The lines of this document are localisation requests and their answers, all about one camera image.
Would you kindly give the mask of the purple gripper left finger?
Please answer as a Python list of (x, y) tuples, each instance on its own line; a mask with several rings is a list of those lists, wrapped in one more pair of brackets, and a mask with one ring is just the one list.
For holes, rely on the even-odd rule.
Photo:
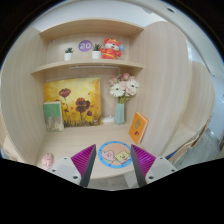
[(96, 158), (96, 145), (93, 144), (71, 157), (71, 160), (81, 175), (80, 185), (87, 187)]

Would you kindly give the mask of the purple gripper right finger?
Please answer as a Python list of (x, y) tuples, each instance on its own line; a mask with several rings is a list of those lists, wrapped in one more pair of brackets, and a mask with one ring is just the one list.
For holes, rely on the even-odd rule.
[(146, 185), (146, 174), (155, 162), (156, 157), (136, 145), (131, 145), (131, 158), (138, 185), (143, 187)]

